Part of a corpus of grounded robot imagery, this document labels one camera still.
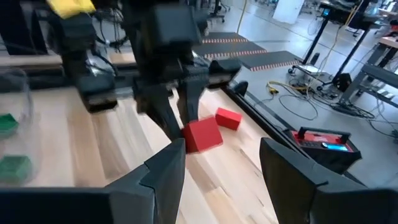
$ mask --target red cube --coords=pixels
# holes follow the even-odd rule
[[[215,117],[192,121],[182,129],[187,154],[203,152],[223,143]]]
[[[216,112],[217,124],[232,130],[238,130],[242,121],[242,115],[223,108],[218,108]]]

